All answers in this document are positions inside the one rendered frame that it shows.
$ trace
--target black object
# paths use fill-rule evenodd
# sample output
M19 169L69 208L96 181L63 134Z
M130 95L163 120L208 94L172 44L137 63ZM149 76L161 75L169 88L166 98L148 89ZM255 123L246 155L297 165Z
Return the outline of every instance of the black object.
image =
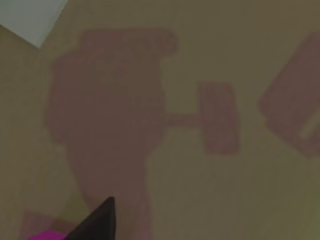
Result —
M116 200L109 197L64 240L115 240Z

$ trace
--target pink connecting bar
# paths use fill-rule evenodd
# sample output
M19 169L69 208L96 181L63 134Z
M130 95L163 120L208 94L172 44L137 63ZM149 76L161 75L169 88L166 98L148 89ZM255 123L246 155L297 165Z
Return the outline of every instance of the pink connecting bar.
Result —
M38 235L30 237L28 240L63 240L66 235L55 231L43 231Z

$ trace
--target white object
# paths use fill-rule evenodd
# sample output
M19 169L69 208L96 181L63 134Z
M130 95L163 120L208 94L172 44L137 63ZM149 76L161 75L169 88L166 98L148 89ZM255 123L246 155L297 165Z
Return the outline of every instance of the white object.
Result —
M0 25L40 48L67 2L68 0L0 0Z

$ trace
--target white paper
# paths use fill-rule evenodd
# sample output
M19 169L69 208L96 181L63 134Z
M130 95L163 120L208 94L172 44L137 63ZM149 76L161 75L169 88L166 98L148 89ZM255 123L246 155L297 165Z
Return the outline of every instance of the white paper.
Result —
M68 0L0 0L0 25L40 48L67 2Z

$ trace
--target tan background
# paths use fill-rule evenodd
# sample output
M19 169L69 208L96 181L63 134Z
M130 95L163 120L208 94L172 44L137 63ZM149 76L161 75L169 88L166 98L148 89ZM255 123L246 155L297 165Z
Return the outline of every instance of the tan background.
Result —
M64 150L42 124L50 64L91 28L164 27L180 51L163 62L171 112L197 111L197 82L231 83L242 149L206 156L199 131L171 129L148 162L155 240L317 240L320 159L264 128L257 101L310 31L318 0L69 0L41 50L0 29L0 238L25 210L78 222L88 214Z

